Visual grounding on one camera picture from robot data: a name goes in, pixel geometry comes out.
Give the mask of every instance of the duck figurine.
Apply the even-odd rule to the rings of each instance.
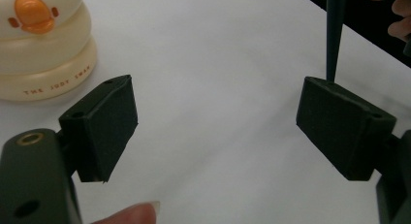
[[[97,49],[82,0],[0,0],[0,99],[42,100],[81,84]]]

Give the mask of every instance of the clamp jaw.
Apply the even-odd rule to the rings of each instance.
[[[327,80],[305,78],[297,125],[348,180],[375,170],[381,224],[411,220],[411,130],[392,134],[396,118]]]
[[[0,161],[0,223],[81,223],[75,186],[108,181],[138,125],[130,76],[107,80],[64,112],[61,130],[6,142]]]

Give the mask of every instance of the white table surface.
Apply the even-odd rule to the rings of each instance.
[[[54,99],[0,101],[0,140],[133,77],[139,123],[108,183],[80,183],[84,223],[144,201],[158,223],[378,223],[375,173],[348,182],[296,126],[305,76],[325,77],[326,13],[308,0],[84,0],[98,65]],[[336,82],[411,128],[408,67],[344,28]]]

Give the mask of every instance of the finger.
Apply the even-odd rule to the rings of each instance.
[[[155,224],[160,203],[137,204],[93,224]]]
[[[395,0],[393,13],[403,17],[411,16],[411,0]]]
[[[411,33],[411,16],[404,18],[402,21],[394,22],[388,27],[388,34],[393,37],[400,38],[407,42]]]

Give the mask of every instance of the human hand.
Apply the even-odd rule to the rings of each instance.
[[[403,19],[392,23],[388,28],[388,33],[400,40],[407,42],[411,34],[411,0],[395,0],[392,6],[396,15],[402,16]]]
[[[159,209],[159,202],[136,204],[93,224],[155,224]]]

